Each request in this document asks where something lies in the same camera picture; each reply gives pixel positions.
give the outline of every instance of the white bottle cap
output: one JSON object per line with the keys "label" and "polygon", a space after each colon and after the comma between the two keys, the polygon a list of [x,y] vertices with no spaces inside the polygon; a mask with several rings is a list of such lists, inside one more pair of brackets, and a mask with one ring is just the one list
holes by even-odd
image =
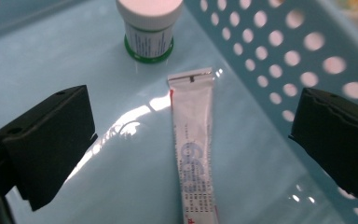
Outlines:
{"label": "white bottle cap", "polygon": [[183,0],[117,0],[124,21],[147,31],[165,29],[179,18]]}

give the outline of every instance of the pill bottle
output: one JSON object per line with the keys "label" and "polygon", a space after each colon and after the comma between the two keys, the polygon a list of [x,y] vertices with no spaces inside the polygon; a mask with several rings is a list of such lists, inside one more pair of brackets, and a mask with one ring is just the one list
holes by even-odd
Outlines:
{"label": "pill bottle", "polygon": [[165,60],[172,52],[172,27],[183,0],[117,0],[124,23],[124,45],[130,56],[143,63]]}

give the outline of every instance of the perforated basket wall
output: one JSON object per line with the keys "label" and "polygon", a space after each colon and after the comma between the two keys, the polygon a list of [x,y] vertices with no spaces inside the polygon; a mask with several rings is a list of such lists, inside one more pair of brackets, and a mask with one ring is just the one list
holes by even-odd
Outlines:
{"label": "perforated basket wall", "polygon": [[[186,4],[278,130],[290,133],[302,88],[358,104],[358,30],[327,0],[187,0]],[[288,141],[348,223],[358,200]]]}

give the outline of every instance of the black object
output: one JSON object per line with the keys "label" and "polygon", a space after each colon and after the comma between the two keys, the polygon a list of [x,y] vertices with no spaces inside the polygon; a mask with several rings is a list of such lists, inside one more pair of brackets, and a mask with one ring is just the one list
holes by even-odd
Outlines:
{"label": "black object", "polygon": [[327,91],[304,89],[289,136],[358,198],[358,105]]}
{"label": "black object", "polygon": [[16,186],[33,210],[48,204],[96,139],[86,86],[49,96],[0,129],[0,198]]}

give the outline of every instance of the green bottle base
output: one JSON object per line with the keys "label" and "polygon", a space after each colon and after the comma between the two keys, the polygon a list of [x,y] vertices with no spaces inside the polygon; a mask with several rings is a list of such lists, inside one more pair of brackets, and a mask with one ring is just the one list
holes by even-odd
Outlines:
{"label": "green bottle base", "polygon": [[164,61],[165,59],[168,58],[168,56],[170,56],[172,50],[173,50],[173,38],[171,40],[171,43],[170,43],[170,47],[168,48],[168,50],[162,54],[161,56],[158,56],[156,58],[145,58],[145,57],[142,57],[140,55],[138,55],[137,53],[135,53],[131,48],[130,48],[130,44],[129,42],[127,41],[127,37],[124,36],[124,45],[126,47],[126,50],[127,52],[130,54],[130,56],[135,59],[136,61],[138,62],[141,62],[141,63],[159,63],[159,62],[162,62]]}

